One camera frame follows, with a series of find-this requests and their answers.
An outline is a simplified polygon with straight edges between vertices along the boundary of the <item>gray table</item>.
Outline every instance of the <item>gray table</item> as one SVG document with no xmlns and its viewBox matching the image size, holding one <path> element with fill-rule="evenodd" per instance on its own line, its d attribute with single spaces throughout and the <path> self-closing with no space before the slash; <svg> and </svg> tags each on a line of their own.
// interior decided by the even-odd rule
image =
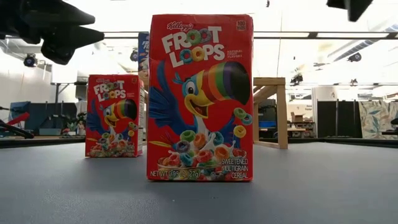
<svg viewBox="0 0 398 224">
<path fill-rule="evenodd" d="M 398 223 L 397 149 L 256 147 L 251 183 L 170 183 L 83 148 L 0 149 L 0 223 Z"/>
</svg>

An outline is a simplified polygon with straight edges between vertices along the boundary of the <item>froot loops logo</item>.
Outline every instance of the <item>froot loops logo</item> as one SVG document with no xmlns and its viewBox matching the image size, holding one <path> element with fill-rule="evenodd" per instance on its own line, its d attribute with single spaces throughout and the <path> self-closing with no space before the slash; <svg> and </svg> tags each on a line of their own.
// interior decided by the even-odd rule
<svg viewBox="0 0 398 224">
<path fill-rule="evenodd" d="M 165 52 L 170 55 L 173 68 L 186 65 L 194 61 L 200 62 L 202 60 L 208 60 L 209 56 L 211 55 L 215 60 L 223 60 L 225 58 L 225 53 L 222 51 L 224 49 L 224 45 L 219 44 L 220 40 L 218 38 L 218 34 L 221 32 L 221 30 L 221 27 L 217 26 L 209 26 L 200 30 L 189 27 L 188 32 L 178 32 L 176 34 L 169 34 L 163 37 L 163 47 Z M 214 46 L 211 44 L 206 44 L 211 40 L 213 40 L 213 43 L 215 44 Z M 182 48 L 178 56 L 176 56 L 175 52 L 172 52 L 171 46 L 174 47 L 174 50 L 180 50 Z"/>
<path fill-rule="evenodd" d="M 99 102 L 115 98 L 124 99 L 126 97 L 126 91 L 123 89 L 123 85 L 124 81 L 102 83 L 94 86 L 94 92 Z"/>
</svg>

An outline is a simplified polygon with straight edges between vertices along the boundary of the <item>toucan wing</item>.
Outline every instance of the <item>toucan wing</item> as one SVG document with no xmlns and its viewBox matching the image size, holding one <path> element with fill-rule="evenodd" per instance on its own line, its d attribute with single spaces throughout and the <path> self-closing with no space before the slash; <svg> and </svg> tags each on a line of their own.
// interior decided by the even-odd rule
<svg viewBox="0 0 398 224">
<path fill-rule="evenodd" d="M 228 123 L 226 123 L 226 125 L 224 125 L 224 127 L 219 130 L 219 132 L 224 136 L 224 143 L 228 143 L 230 145 L 232 145 L 232 142 L 234 140 L 234 128 L 236 126 L 234 122 L 235 115 L 232 114 L 232 117 L 229 119 Z"/>
<path fill-rule="evenodd" d="M 87 111 L 86 127 L 90 131 L 97 131 L 99 134 L 107 132 L 107 130 L 102 127 L 101 118 L 96 112 L 95 100 L 91 101 L 91 111 Z"/>
<path fill-rule="evenodd" d="M 167 84 L 164 61 L 157 67 L 157 80 L 161 89 L 149 88 L 149 118 L 155 119 L 158 127 L 170 126 L 175 134 L 181 134 L 185 130 L 196 131 L 194 125 L 185 124 L 178 109 L 177 99 L 170 91 Z"/>
<path fill-rule="evenodd" d="M 122 132 L 122 135 L 123 135 L 123 139 L 128 139 L 129 138 L 129 127 L 125 128 L 125 130 Z"/>
</svg>

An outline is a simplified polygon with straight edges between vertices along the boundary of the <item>toucan eye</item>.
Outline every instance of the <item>toucan eye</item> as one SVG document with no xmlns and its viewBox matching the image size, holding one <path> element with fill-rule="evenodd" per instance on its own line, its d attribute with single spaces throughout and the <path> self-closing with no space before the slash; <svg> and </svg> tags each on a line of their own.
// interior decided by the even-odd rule
<svg viewBox="0 0 398 224">
<path fill-rule="evenodd" d="M 111 110 L 110 109 L 106 109 L 105 110 L 105 115 L 111 115 Z"/>
<path fill-rule="evenodd" d="M 187 94 L 194 94 L 194 93 L 195 93 L 195 90 L 196 90 L 196 88 L 195 88 L 195 84 L 194 84 L 193 81 L 189 81 L 189 82 L 187 83 L 187 85 L 185 85 L 185 92 L 186 92 Z"/>
</svg>

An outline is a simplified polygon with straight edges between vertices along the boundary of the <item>red cereal box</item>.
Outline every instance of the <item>red cereal box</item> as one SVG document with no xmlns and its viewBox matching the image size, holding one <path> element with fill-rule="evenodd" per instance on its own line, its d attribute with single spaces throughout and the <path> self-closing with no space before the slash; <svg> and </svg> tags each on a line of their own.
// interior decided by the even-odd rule
<svg viewBox="0 0 398 224">
<path fill-rule="evenodd" d="M 144 84 L 137 75 L 90 75 L 86 156 L 142 154 Z"/>
<path fill-rule="evenodd" d="M 153 16 L 148 179 L 252 180 L 252 40 L 247 15 Z"/>
</svg>

